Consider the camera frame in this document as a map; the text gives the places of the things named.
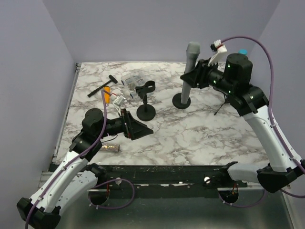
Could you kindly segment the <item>black round-base mic stand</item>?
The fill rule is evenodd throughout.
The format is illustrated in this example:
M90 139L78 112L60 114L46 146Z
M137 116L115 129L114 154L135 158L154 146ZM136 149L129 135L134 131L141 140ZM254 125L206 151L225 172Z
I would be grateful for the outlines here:
M147 94L154 92L155 81L147 81L143 86L135 87L135 90L143 102L137 108L137 117L142 121L151 121L156 115L156 110L152 105L148 104Z

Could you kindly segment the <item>glitter handle microphone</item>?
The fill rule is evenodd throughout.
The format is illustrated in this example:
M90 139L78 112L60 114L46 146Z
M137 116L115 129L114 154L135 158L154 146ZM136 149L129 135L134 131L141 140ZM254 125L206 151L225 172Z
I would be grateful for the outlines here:
M117 153L120 151L120 145L117 144L103 144L101 149L101 152L108 152L108 153Z

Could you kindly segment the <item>blue microphone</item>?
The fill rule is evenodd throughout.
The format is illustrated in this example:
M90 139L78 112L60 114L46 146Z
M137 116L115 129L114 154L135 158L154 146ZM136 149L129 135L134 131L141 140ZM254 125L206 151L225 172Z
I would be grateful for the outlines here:
M240 49L240 50L239 50L239 53L240 53L240 54L243 54L243 55L247 55L247 54L248 54L248 52L247 52L246 49Z

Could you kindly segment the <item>tall grey microphone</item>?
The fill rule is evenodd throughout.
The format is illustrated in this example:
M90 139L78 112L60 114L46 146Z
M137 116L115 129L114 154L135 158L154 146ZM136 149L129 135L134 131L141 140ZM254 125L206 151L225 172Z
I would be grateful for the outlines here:
M186 49L186 66L184 73L191 72L196 65L197 58L200 54L200 44L198 42L190 42ZM189 98L191 87L183 82L181 100L185 104Z

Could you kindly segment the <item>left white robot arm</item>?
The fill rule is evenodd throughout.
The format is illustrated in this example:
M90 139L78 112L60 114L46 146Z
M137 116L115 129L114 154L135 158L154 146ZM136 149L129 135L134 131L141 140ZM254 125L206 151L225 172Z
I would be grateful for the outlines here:
M17 209L25 226L54 229L65 210L90 188L105 185L105 170L91 159L102 147L101 139L123 133L130 140L153 134L147 125L135 120L126 109L121 116L107 119L106 111L98 108L86 112L81 132L73 138L65 158L30 198L21 198Z

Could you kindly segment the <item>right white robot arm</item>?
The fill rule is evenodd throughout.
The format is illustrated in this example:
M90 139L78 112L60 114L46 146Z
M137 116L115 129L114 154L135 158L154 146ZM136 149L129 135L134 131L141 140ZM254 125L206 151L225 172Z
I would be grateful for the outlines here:
M275 118L269 113L271 103L264 92L250 84L253 64L246 55L227 56L224 71L217 65L208 66L208 60L199 60L196 67L181 79L192 88L208 86L226 95L229 104L250 125L263 146L269 163L263 168L232 162L219 175L220 183L230 187L237 180L259 183L266 191L275 193L300 177L305 161L284 137Z

